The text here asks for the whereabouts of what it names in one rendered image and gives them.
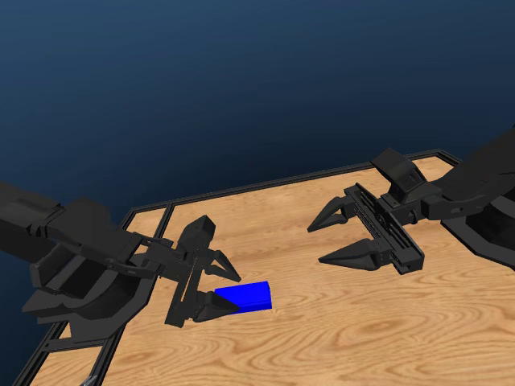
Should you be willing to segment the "blue hollow socket block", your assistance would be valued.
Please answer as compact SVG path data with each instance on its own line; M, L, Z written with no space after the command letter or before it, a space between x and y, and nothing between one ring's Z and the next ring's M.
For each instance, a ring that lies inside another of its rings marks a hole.
M235 314L270 310L272 308L268 281L217 288L214 292L239 307Z

